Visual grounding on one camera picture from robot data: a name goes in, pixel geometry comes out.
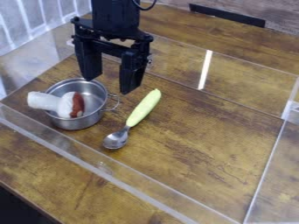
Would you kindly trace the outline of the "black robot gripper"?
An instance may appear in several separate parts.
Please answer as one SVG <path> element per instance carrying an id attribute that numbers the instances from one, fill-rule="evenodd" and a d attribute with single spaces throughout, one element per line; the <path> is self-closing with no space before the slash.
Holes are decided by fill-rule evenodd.
<path id="1" fill-rule="evenodd" d="M 149 11 L 151 4 L 143 7 L 140 0 L 91 0 L 92 19 L 75 17 L 72 42 L 79 62 L 79 70 L 87 81 L 101 73 L 101 53 L 108 50 L 113 55 L 121 51 L 121 45 L 109 43 L 111 39 L 133 40 L 131 49 L 124 52 L 119 74 L 120 93 L 127 95 L 140 87 L 144 78 L 149 43 L 153 37 L 139 29 L 140 11 Z"/>

